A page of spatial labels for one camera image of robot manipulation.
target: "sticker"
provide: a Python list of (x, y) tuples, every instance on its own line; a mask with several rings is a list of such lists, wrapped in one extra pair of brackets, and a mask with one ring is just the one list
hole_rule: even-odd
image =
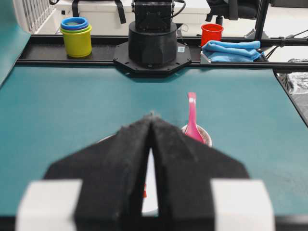
[(185, 52), (185, 47), (178, 47), (178, 52), (184, 53)]

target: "yellow cup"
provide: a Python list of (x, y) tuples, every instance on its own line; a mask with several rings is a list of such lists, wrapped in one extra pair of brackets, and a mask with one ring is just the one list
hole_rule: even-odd
[(88, 30), (80, 33), (67, 33), (61, 30), (64, 38), (65, 50), (69, 56), (81, 58), (91, 54), (91, 30), (91, 25), (89, 25)]

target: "red cup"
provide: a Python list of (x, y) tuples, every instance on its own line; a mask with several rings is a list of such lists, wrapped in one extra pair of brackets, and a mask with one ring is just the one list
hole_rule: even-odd
[(221, 35), (223, 27), (218, 24), (204, 24), (201, 26), (202, 29), (202, 38), (201, 38), (201, 47), (206, 45), (210, 40), (221, 40)]

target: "white bowl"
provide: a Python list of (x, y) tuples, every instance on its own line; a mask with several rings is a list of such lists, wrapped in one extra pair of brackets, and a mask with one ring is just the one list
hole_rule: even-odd
[[(199, 130), (203, 140), (205, 140), (206, 145), (211, 148), (213, 146), (212, 138), (210, 137), (208, 132), (203, 127), (201, 127), (199, 125), (197, 125), (197, 127), (198, 127), (198, 130)], [(185, 133), (186, 128), (187, 128), (187, 125), (185, 125), (184, 127), (181, 128), (183, 133)]]
[(102, 141), (104, 141), (104, 140), (106, 140), (106, 139), (108, 139), (108, 138), (110, 138), (110, 137), (112, 137), (112, 136), (114, 136), (114, 135), (115, 135), (115, 134), (110, 135), (110, 136), (106, 136), (106, 137), (102, 138), (101, 140), (97, 141), (96, 143), (102, 142)]

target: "blue ring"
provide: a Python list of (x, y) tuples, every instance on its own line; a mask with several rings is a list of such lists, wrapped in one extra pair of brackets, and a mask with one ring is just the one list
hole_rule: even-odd
[(63, 27), (61, 27), (61, 28), (65, 29), (65, 30), (82, 30), (82, 29), (84, 29), (84, 28), (87, 28), (88, 26), (89, 26), (89, 24), (87, 23), (86, 25), (81, 26), (81, 27), (79, 27), (79, 28), (70, 28), (70, 29), (65, 29), (65, 28), (63, 28)]
[[(78, 25), (67, 25), (67, 23), (78, 23)], [(62, 20), (61, 27), (65, 30), (80, 30), (84, 29), (84, 26), (88, 26), (89, 23), (87, 19), (83, 17), (71, 17)]]

